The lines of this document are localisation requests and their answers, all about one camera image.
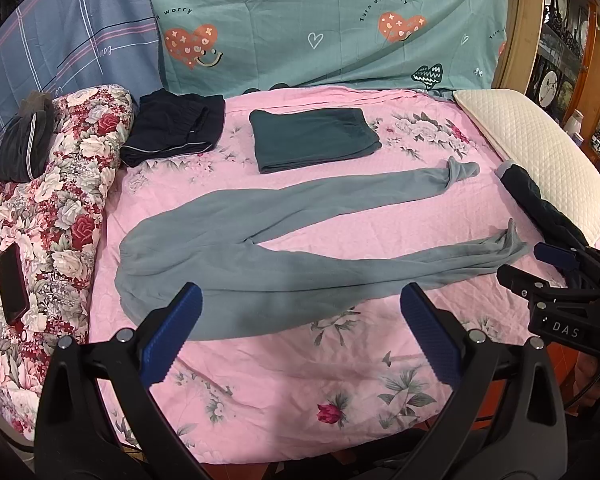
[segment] pink bedsheet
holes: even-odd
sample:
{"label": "pink bedsheet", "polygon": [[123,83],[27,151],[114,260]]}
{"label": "pink bedsheet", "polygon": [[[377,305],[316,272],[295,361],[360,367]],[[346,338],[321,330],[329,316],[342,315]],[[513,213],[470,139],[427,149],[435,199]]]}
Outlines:
{"label": "pink bedsheet", "polygon": [[[362,108],[382,148],[358,160],[259,174],[249,113],[254,108],[290,113],[323,107]],[[529,244],[541,236],[493,173],[500,160],[454,104],[407,90],[343,87],[229,99],[214,152],[152,161],[118,175],[96,263],[90,340],[108,339],[131,325],[114,276],[118,245],[142,219],[216,189],[280,188],[328,176],[442,166],[450,155],[478,162],[480,175],[435,198],[309,226],[265,244],[270,249],[393,258],[493,235],[506,228],[509,218]],[[563,283],[553,267],[533,256],[516,266]],[[497,341],[520,344],[529,336],[526,302],[500,287],[495,275],[428,295],[467,328],[481,328]],[[355,446],[426,420],[450,395],[402,319],[397,296],[273,335],[186,342],[167,379],[151,391],[184,443],[207,463],[299,459]],[[134,444],[108,383],[103,393],[122,440]]]}

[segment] smartphone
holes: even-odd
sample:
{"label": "smartphone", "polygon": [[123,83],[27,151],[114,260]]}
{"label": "smartphone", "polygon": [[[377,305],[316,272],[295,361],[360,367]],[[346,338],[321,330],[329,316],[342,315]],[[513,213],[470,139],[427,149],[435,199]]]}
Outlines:
{"label": "smartphone", "polygon": [[29,295],[20,264],[20,248],[13,243],[0,255],[0,298],[4,319],[13,326],[29,310]]}

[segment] folded clothing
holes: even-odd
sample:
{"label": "folded clothing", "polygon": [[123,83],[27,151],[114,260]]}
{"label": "folded clothing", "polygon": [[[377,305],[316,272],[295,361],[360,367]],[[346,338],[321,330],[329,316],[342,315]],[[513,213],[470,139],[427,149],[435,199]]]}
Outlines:
{"label": "folded clothing", "polygon": [[304,168],[370,155],[382,147],[358,108],[323,108],[276,115],[249,115],[260,173]]}
{"label": "folded clothing", "polygon": [[224,126],[224,98],[176,95],[164,88],[140,98],[140,110],[120,159],[134,168],[150,158],[208,152]]}
{"label": "folded clothing", "polygon": [[51,96],[33,90],[7,124],[0,144],[0,182],[31,182],[45,171],[54,129]]}

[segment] floral blanket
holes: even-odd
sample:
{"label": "floral blanket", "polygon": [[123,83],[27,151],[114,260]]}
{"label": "floral blanket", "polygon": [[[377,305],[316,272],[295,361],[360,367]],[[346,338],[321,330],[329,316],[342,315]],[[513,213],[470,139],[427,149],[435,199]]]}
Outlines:
{"label": "floral blanket", "polygon": [[0,302],[0,414],[27,438],[56,340],[86,341],[104,204],[133,121],[131,96],[116,85],[58,98],[54,107],[45,172],[28,184],[0,183],[0,252],[18,244],[30,305],[8,326]]}
{"label": "floral blanket", "polygon": [[[324,107],[361,108],[382,148],[355,160],[259,174],[249,113]],[[119,172],[107,201],[90,339],[106,340],[132,325],[120,307],[114,276],[120,241],[142,219],[217,189],[279,189],[329,176],[443,166],[449,155],[477,162],[480,175],[437,197],[338,216],[263,244],[272,250],[394,258],[491,236],[509,218],[523,240],[535,244],[542,238],[494,174],[500,160],[455,104],[407,90],[343,87],[228,99],[215,151]],[[516,266],[562,283],[553,267],[531,255]],[[427,294],[467,328],[481,328],[497,341],[519,344],[528,337],[526,302],[500,287],[495,275]],[[208,463],[299,459],[355,446],[426,420],[450,395],[404,322],[397,296],[272,335],[187,341],[165,381],[151,392],[190,451]],[[103,394],[120,438],[136,444],[109,383]]]}

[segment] blue gripper pad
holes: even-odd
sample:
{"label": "blue gripper pad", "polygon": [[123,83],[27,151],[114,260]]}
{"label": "blue gripper pad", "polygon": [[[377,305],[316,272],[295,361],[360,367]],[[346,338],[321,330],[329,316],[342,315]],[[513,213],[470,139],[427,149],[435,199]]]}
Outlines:
{"label": "blue gripper pad", "polygon": [[[462,381],[460,349],[438,319],[436,307],[417,283],[410,283],[403,288],[400,310],[438,380],[456,389]],[[462,327],[450,312],[438,312],[450,316]]]}
{"label": "blue gripper pad", "polygon": [[160,383],[202,314],[202,291],[187,283],[171,301],[170,313],[144,347],[140,359],[140,380],[145,388]]}
{"label": "blue gripper pad", "polygon": [[540,242],[534,247],[534,256],[546,264],[552,265],[557,269],[577,270],[580,264],[576,259],[576,253],[567,251],[560,247],[554,247]]}

